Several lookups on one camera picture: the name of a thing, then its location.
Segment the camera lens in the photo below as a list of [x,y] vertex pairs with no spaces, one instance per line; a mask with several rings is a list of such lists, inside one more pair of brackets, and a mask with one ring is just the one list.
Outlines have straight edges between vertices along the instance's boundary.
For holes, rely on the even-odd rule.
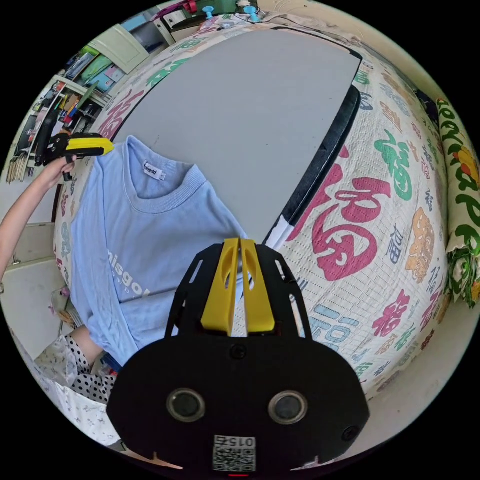
[[307,400],[297,391],[283,391],[275,395],[269,405],[271,419],[281,425],[299,422],[307,413]]
[[189,388],[173,391],[168,396],[166,408],[173,418],[185,423],[196,422],[205,414],[203,398]]

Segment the bed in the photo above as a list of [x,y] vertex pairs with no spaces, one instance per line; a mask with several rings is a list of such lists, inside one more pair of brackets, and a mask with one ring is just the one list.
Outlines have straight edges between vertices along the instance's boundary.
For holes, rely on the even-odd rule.
[[[231,20],[235,26],[220,31],[220,20],[209,20],[158,55],[109,102],[92,131],[115,139],[160,82],[189,59],[237,36],[283,26],[358,52],[362,61],[352,84],[360,104],[351,130],[301,215],[287,219],[270,244],[297,278],[314,339],[350,362],[370,401],[435,342],[450,302],[444,294],[446,165],[435,111],[353,34],[277,13],[258,25]],[[93,161],[77,162],[58,202],[54,252],[68,285],[75,248],[70,225]],[[243,334],[242,304],[234,331]],[[319,376],[328,368],[311,367]]]

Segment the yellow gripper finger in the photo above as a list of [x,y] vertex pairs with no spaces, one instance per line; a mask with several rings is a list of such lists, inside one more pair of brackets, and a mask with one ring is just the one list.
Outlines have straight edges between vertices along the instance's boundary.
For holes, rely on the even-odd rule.
[[259,263],[255,242],[240,240],[243,269],[243,300],[245,305],[246,331],[248,334],[272,332],[275,319],[270,306],[265,279]]
[[205,330],[231,336],[239,267],[239,239],[225,240],[201,324]]

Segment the blue plastic clip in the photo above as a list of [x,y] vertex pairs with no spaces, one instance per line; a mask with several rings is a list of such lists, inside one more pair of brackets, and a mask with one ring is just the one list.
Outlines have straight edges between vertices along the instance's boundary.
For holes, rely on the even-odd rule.
[[206,13],[206,18],[207,18],[207,20],[209,20],[213,17],[212,12],[215,9],[212,6],[204,6],[201,10],[202,10],[202,12]]
[[250,15],[250,20],[252,22],[259,22],[260,19],[257,15],[257,9],[254,6],[245,6],[243,7],[243,11],[247,14]]

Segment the qr code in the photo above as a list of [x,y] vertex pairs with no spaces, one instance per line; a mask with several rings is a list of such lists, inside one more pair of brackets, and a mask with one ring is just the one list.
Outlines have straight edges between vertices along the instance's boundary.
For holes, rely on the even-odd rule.
[[254,472],[255,444],[241,446],[244,437],[217,437],[213,446],[213,470],[218,472]]

